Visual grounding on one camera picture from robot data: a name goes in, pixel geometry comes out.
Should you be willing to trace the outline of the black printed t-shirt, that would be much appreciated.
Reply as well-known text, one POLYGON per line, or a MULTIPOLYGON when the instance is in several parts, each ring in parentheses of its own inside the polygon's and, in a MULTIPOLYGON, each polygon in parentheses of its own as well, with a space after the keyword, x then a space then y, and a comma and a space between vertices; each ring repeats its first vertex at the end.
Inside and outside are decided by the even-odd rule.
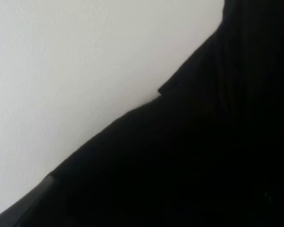
POLYGON ((284 0, 227 0, 159 89, 0 227, 284 227, 284 0))

